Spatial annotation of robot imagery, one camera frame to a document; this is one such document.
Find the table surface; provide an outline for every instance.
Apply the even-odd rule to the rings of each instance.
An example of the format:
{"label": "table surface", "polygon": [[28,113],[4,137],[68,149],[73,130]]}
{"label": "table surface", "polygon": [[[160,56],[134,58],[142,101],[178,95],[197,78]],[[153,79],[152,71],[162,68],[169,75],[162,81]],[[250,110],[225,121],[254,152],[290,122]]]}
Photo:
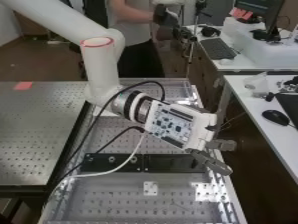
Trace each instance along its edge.
{"label": "table surface", "polygon": [[[186,79],[157,79],[166,90],[166,101],[196,106],[198,96]],[[138,89],[153,97],[161,94],[154,85],[142,86]],[[92,120],[92,111],[88,113],[83,129],[77,135],[79,139],[85,133]],[[132,122],[120,117],[103,117],[92,130],[91,136],[81,148],[79,155],[73,158],[69,168],[81,162],[85,153],[95,152],[107,141],[119,134],[120,130],[132,125]],[[132,153],[140,133],[132,131],[124,134],[113,144],[107,147],[104,153]],[[169,144],[146,135],[140,147],[141,154],[181,154],[182,152]],[[59,198],[52,198],[44,209],[40,223],[68,223],[76,220],[77,224],[92,222],[100,223],[165,223],[184,220],[188,223],[229,222],[226,215],[232,216],[236,223],[246,224],[245,216],[237,199],[230,178],[225,180],[220,175],[209,179],[209,174],[157,174],[157,173],[115,173],[101,177],[84,178],[69,181],[67,191],[57,191]],[[144,196],[144,182],[158,182],[158,197]],[[220,193],[229,192],[228,203],[213,200],[200,201],[196,199],[196,190],[189,183],[196,182],[198,187],[217,186]]]}
{"label": "table surface", "polygon": [[[217,26],[217,27],[213,26],[213,27],[220,30],[222,30],[222,28],[224,28],[222,26]],[[204,37],[201,34],[201,30],[202,30],[202,28],[197,29],[198,43],[202,40],[218,38],[218,37],[212,37],[212,38]],[[289,31],[282,31],[281,34],[282,34],[282,36],[289,36]],[[233,38],[229,35],[226,35],[224,32],[221,33],[220,37],[225,41],[228,46],[233,47]],[[221,60],[210,59],[210,61],[213,62],[218,71],[240,72],[240,71],[274,71],[274,70],[277,70],[277,69],[273,69],[271,67],[262,67],[262,66],[257,65],[244,54],[238,54],[237,57],[234,58],[232,64],[229,64],[229,65],[222,65]]]}
{"label": "table surface", "polygon": [[[266,102],[264,99],[252,97],[250,90],[245,88],[244,80],[252,76],[226,75],[225,80],[240,100],[253,122],[256,123],[262,135],[265,136],[281,162],[283,163],[290,175],[298,184],[298,131],[287,126],[283,127],[262,117],[262,112],[266,110],[278,110],[285,112],[278,100]],[[293,79],[293,75],[268,76],[269,89],[271,92],[278,92],[278,81]]]}
{"label": "table surface", "polygon": [[0,187],[45,186],[85,98],[85,82],[0,83]]}

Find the wire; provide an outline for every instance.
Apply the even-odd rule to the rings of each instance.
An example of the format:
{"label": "wire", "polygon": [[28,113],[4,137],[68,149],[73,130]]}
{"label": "wire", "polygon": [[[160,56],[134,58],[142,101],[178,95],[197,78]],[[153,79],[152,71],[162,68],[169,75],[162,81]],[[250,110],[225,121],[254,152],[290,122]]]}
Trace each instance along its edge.
{"label": "wire", "polygon": [[124,88],[117,94],[115,94],[115,95],[111,97],[111,99],[108,100],[108,102],[105,103],[105,105],[103,106],[101,111],[100,111],[99,115],[96,116],[96,119],[95,119],[95,121],[93,121],[92,124],[91,124],[91,127],[89,127],[88,130],[87,130],[87,133],[85,133],[85,135],[84,135],[84,137],[83,137],[83,140],[81,140],[81,142],[80,142],[80,144],[79,144],[79,146],[77,146],[75,152],[72,153],[72,155],[69,156],[69,158],[68,158],[68,160],[67,160],[67,162],[65,162],[67,165],[69,164],[69,162],[71,162],[71,160],[73,159],[75,155],[76,155],[77,152],[80,151],[80,149],[81,149],[81,147],[83,147],[83,145],[84,145],[84,143],[85,143],[85,140],[87,140],[87,138],[88,138],[88,136],[89,136],[89,134],[91,134],[91,131],[92,131],[92,129],[95,128],[95,125],[96,125],[96,123],[97,123],[97,121],[99,121],[99,119],[100,119],[100,117],[101,117],[101,115],[103,115],[103,113],[104,113],[104,111],[105,111],[105,108],[109,106],[111,102],[119,97],[120,94],[122,94],[122,93],[126,92],[128,90],[133,89],[133,88],[137,87],[137,86],[149,84],[149,83],[153,83],[153,84],[156,84],[156,85],[158,85],[158,86],[161,87],[161,90],[162,90],[161,101],[165,101],[165,88],[164,88],[164,86],[162,86],[157,81],[144,81],[144,82],[140,82],[140,83],[137,83],[137,84],[134,84],[134,85],[132,85],[132,86]]}
{"label": "wire", "polygon": [[[145,132],[144,128],[138,127],[138,126],[132,126],[129,128],[126,128],[124,131],[120,132],[120,134],[95,152],[95,153],[100,153],[101,151],[105,150],[105,148],[132,129],[138,130],[141,133]],[[60,183],[64,178],[77,169],[83,166],[84,162],[81,162],[79,165],[76,165],[65,174],[64,176],[59,179],[57,183]]]}
{"label": "wire", "polygon": [[279,33],[279,36],[281,36],[281,32],[283,31],[283,30],[287,30],[289,29],[289,27],[290,27],[290,25],[291,25],[291,19],[290,19],[290,17],[289,16],[278,16],[278,18],[287,18],[287,27],[286,28],[283,28],[283,29],[281,29],[279,31],[278,31],[278,33]]}
{"label": "wire", "polygon": [[99,176],[104,176],[104,175],[108,175],[108,174],[115,173],[116,171],[119,171],[128,164],[128,162],[132,160],[133,156],[136,155],[136,153],[137,153],[137,151],[138,151],[138,149],[141,147],[142,140],[144,140],[145,136],[146,136],[146,133],[144,132],[142,137],[141,137],[141,139],[138,141],[138,144],[137,144],[137,146],[136,146],[136,148],[134,148],[130,156],[128,157],[128,159],[125,160],[125,162],[119,167],[116,167],[113,170],[109,170],[109,171],[101,172],[101,173],[93,173],[93,174],[83,174],[83,175],[68,176],[67,178],[64,178],[64,180],[55,187],[55,189],[53,189],[53,191],[52,191],[52,193],[49,195],[49,198],[53,196],[53,194],[55,194],[56,190],[59,189],[60,185],[63,183],[65,183],[65,185],[67,185],[68,179],[73,179],[73,178],[87,178],[87,177],[99,177]]}
{"label": "wire", "polygon": [[241,113],[240,115],[237,115],[236,117],[233,117],[230,120],[228,120],[226,123],[221,125],[221,131],[225,130],[225,129],[222,129],[222,128],[224,128],[232,121],[240,119],[245,114],[246,114],[246,112]]}

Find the circuit board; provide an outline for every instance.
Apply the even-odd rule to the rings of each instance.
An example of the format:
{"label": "circuit board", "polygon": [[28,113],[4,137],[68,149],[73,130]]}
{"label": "circuit board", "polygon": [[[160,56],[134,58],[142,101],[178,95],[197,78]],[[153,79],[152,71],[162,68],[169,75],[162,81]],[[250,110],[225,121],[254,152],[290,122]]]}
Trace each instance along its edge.
{"label": "circuit board", "polygon": [[170,105],[158,104],[146,130],[178,148],[184,148],[192,134],[193,116],[173,109]]}

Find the keyboard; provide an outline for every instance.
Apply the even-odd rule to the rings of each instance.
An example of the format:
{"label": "keyboard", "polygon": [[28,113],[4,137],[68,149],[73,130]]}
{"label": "keyboard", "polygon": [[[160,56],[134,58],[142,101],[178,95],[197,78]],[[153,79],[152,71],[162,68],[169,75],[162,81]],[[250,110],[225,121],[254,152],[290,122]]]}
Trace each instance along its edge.
{"label": "keyboard", "polygon": [[202,40],[201,45],[212,60],[234,59],[237,56],[221,38]]}

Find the small white block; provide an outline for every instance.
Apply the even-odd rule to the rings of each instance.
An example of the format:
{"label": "small white block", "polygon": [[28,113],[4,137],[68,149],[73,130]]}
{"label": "small white block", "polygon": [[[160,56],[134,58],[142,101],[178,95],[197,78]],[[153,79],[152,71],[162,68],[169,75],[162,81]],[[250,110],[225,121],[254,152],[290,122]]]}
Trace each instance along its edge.
{"label": "small white block", "polygon": [[144,182],[144,195],[157,196],[158,195],[158,183],[153,181]]}

